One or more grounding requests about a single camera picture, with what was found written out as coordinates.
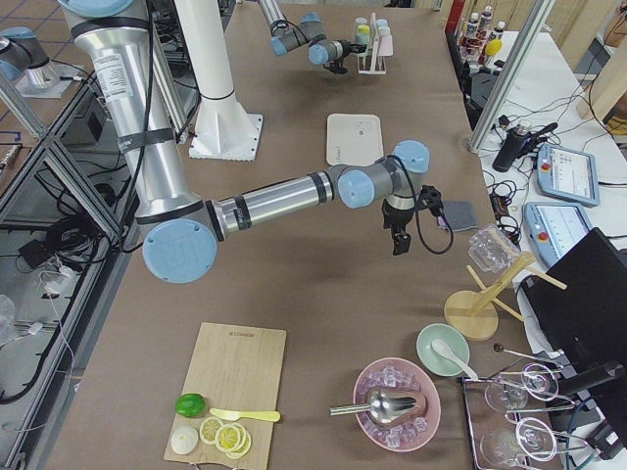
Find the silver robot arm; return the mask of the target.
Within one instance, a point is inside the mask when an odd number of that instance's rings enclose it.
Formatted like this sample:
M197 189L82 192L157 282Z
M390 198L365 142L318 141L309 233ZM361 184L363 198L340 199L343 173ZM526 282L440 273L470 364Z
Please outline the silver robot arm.
M283 56L307 46L312 64L323 66L332 73L343 74L348 71L344 67L347 57L366 52L367 45L344 39L329 39L316 12L306 13L299 23L292 23L287 20L276 1L260 0L259 5L269 27L269 43L276 56Z
M156 36L142 1L66 1L75 45L89 55L139 198L136 222L148 269L188 283L215 262L227 235L340 199L358 209L381 201L386 216L415 218L428 149L406 140L368 166L335 165L242 195L204 201L187 184L165 101L155 88ZM235 97L219 11L212 1L176 5L201 93L195 144L205 155L246 159L261 119Z

